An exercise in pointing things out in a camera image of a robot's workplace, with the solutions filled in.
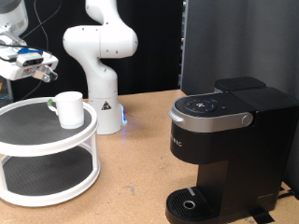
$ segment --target black background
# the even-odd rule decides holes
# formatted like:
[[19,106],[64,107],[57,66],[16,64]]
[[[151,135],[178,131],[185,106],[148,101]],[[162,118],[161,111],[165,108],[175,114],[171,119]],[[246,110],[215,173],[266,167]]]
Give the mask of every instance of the black background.
[[[25,36],[38,25],[35,0],[25,0],[29,26]],[[41,21],[59,6],[59,0],[37,0],[36,9]],[[133,57],[103,59],[118,74],[119,95],[178,88],[182,0],[119,0],[121,19],[138,37],[138,49]],[[61,91],[81,91],[88,97],[87,82],[79,63],[64,50],[63,36],[67,28],[79,25],[100,25],[85,11],[84,0],[62,0],[59,12],[44,24],[49,37],[49,51],[59,60],[55,72],[59,78],[42,83],[29,98],[54,96]],[[41,28],[24,38],[27,45],[46,48]],[[39,80],[28,77],[12,82],[16,101],[37,86]]]

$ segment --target black curtain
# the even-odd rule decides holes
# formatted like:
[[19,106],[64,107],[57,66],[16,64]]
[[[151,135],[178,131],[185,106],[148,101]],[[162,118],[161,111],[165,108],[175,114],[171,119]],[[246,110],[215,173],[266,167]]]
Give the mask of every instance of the black curtain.
[[[227,77],[256,77],[299,99],[299,2],[188,0],[181,89],[214,91]],[[299,196],[299,131],[284,181]]]
[[[29,27],[25,36],[38,25],[34,10],[35,0],[25,0]],[[42,21],[59,6],[59,0],[37,0],[36,8]],[[166,91],[178,88],[182,0],[119,0],[122,20],[138,37],[138,49],[133,57],[102,60],[118,74],[119,94]],[[44,25],[48,34],[49,51],[58,59],[59,78],[41,87],[30,96],[53,96],[61,91],[81,91],[88,97],[84,71],[64,50],[63,36],[68,27],[100,25],[85,11],[85,0],[62,0],[60,11]],[[41,28],[26,36],[30,46],[46,48],[46,37]],[[12,82],[16,101],[37,86],[39,80],[28,77]]]

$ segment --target gray panel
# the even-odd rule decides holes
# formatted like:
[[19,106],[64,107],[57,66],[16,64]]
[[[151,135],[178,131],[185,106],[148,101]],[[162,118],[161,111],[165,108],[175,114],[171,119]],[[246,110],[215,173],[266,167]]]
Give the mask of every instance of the gray panel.
[[256,77],[298,95],[298,10],[292,0],[188,0],[182,90],[213,92],[217,79]]
[[84,110],[84,124],[77,129],[63,129],[58,116],[47,103],[24,105],[0,116],[0,142],[13,145],[41,145],[64,140],[82,132],[92,122]]
[[93,171],[91,153],[82,147],[41,157],[12,157],[3,166],[10,192],[43,196],[75,187]]

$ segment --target coffee maker logo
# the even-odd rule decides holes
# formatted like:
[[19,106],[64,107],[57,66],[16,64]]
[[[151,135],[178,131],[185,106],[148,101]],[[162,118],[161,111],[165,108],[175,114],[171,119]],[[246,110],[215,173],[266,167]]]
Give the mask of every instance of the coffee maker logo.
[[170,139],[171,139],[171,141],[173,141],[178,147],[181,147],[181,142],[179,142],[179,140],[177,140],[176,138],[174,138],[172,135],[170,135]]

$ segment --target drip tray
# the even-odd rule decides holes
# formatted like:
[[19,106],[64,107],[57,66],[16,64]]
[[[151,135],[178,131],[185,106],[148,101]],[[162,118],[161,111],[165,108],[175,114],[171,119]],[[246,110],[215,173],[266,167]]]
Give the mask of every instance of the drip tray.
[[7,190],[45,196],[75,187],[93,171],[92,154],[84,147],[41,157],[11,157],[3,165]]
[[197,187],[170,194],[166,202],[166,216],[172,224],[218,223],[218,216]]

